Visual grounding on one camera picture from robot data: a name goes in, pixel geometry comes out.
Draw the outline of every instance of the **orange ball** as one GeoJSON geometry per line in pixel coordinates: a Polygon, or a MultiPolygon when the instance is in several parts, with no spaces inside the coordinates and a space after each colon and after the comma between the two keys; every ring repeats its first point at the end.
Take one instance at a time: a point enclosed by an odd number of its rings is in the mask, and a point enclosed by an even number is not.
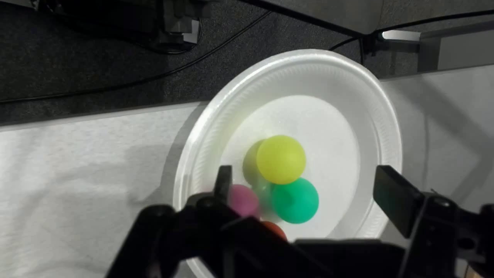
{"type": "Polygon", "coordinates": [[[284,231],[281,230],[279,225],[276,225],[275,222],[270,220],[262,220],[264,227],[267,227],[269,230],[272,230],[273,233],[276,233],[281,239],[289,241],[287,234],[284,234],[284,231]]]}

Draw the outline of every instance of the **white table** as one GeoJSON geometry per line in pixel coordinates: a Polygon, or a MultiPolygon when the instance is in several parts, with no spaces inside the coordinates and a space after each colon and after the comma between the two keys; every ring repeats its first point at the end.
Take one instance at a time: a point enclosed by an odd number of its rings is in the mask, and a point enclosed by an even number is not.
{"type": "MultiPolygon", "coordinates": [[[[471,210],[494,202],[494,66],[383,86],[401,125],[404,176],[471,210]]],[[[103,276],[137,211],[171,202],[181,148],[202,108],[0,128],[0,276],[103,276]]],[[[398,236],[387,228],[384,239],[398,236]]]]}

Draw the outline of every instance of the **white plate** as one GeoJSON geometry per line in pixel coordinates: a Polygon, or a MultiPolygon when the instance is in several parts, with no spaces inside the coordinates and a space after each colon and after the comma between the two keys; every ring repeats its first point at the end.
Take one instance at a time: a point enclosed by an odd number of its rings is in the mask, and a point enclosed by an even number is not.
{"type": "MultiPolygon", "coordinates": [[[[247,149],[273,134],[296,137],[307,154],[303,177],[319,193],[306,224],[279,222],[289,239],[378,237],[386,216],[372,200],[375,165],[401,169],[395,112],[378,80],[361,64],[329,51],[304,49],[262,60],[235,77],[196,122],[179,160],[173,202],[210,191],[222,163],[247,183],[247,149]]],[[[199,261],[190,261],[207,276],[199,261]]]]}

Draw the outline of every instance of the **ball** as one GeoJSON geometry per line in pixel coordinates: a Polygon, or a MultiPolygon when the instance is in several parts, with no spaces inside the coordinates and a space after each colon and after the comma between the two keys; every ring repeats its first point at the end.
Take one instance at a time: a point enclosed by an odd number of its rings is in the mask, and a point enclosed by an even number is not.
{"type": "Polygon", "coordinates": [[[270,200],[275,213],[292,224],[307,222],[319,207],[318,191],[307,179],[272,186],[270,200]]]}
{"type": "Polygon", "coordinates": [[[256,152],[259,174],[273,185],[296,180],[306,168],[306,152],[298,140],[273,135],[261,142],[256,152]]]}
{"type": "Polygon", "coordinates": [[[259,216],[259,199],[258,196],[245,185],[230,185],[228,190],[228,205],[239,216],[259,216]]]}
{"type": "Polygon", "coordinates": [[[281,227],[276,225],[275,222],[262,220],[262,225],[267,227],[269,230],[272,230],[273,233],[276,233],[281,239],[287,241],[287,234],[284,234],[281,227]]]}

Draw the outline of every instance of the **pink ball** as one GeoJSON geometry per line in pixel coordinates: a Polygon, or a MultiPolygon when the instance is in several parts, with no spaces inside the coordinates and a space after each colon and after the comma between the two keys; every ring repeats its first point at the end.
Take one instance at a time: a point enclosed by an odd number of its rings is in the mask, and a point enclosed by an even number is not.
{"type": "Polygon", "coordinates": [[[245,185],[238,185],[238,183],[230,185],[228,205],[242,217],[247,217],[247,216],[259,217],[259,199],[245,185]]]}

